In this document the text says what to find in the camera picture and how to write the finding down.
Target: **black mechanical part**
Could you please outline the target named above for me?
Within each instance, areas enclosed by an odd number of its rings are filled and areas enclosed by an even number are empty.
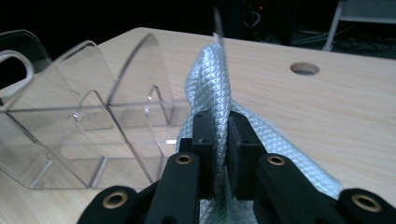
[[[168,159],[145,223],[198,223],[200,159],[179,152]]]
[[[231,111],[227,144],[226,165],[232,196],[238,200],[253,200],[256,182],[254,167],[266,150],[242,114]]]
[[[396,209],[365,189],[343,190],[338,199],[337,209],[348,223],[396,223]]]
[[[260,194],[253,210],[259,223],[346,223],[287,157],[274,153],[261,156],[256,175]]]
[[[144,223],[159,183],[160,181],[157,181],[137,193],[138,206],[134,211],[134,213],[137,212],[137,216],[136,219],[134,219],[134,221],[131,223]]]
[[[200,198],[210,199],[213,198],[216,168],[215,126],[212,114],[209,110],[198,112],[194,115],[192,123],[192,139],[181,139],[179,151],[190,151],[199,157],[201,161]]]
[[[138,214],[138,197],[134,189],[114,186],[102,190],[91,201],[78,224],[134,223]]]

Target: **light blue cloth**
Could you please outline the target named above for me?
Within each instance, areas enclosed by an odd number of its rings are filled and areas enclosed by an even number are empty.
[[[288,157],[319,191],[333,198],[338,197],[341,185],[337,180],[307,158],[263,119],[232,99],[225,52],[220,43],[210,44],[201,51],[185,82],[185,92],[191,104],[191,113],[180,130],[177,150],[180,138],[192,137],[194,114],[209,109],[215,124],[217,144],[215,198],[201,200],[200,223],[257,223],[252,202],[240,202],[231,198],[225,168],[230,111],[247,117],[268,152]]]

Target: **transparent plastic organizer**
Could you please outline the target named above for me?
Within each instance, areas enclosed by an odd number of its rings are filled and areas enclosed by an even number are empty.
[[[140,190],[157,181],[190,113],[165,71],[154,35],[117,76],[93,42],[70,49],[1,106],[1,171],[28,189]]]

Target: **dark background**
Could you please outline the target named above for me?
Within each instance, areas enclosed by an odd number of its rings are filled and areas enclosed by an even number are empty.
[[[136,27],[213,35],[213,11],[217,7],[225,37],[321,49],[326,37],[315,41],[304,40],[323,36],[329,31],[337,2],[13,0],[4,3],[0,8],[0,33],[27,30],[40,40],[54,60],[85,40],[100,44]],[[348,22],[348,25],[353,25],[353,29],[334,38],[333,51],[393,59],[396,57],[394,24]],[[17,67],[15,63],[1,63],[0,74],[9,74],[8,71],[13,67]],[[23,68],[13,74],[16,75],[1,77],[0,88],[24,78]]]
[[[14,0],[2,6],[0,32],[28,30],[55,59],[84,40],[100,44],[135,27],[212,35],[214,6],[219,8],[227,37],[253,40],[243,21],[256,10],[262,14],[261,35],[275,30],[287,38],[296,24],[328,29],[335,5],[336,0]]]

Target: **acrylic divider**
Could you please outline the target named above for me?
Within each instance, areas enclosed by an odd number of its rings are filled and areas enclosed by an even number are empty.
[[[1,136],[1,170],[29,189],[140,190],[161,177],[189,112],[185,99],[172,97],[154,35],[116,79],[87,41],[0,114],[10,130]]]
[[[43,71],[52,59],[37,36],[27,30],[11,30],[0,33],[0,50],[15,50],[25,56],[36,73]]]

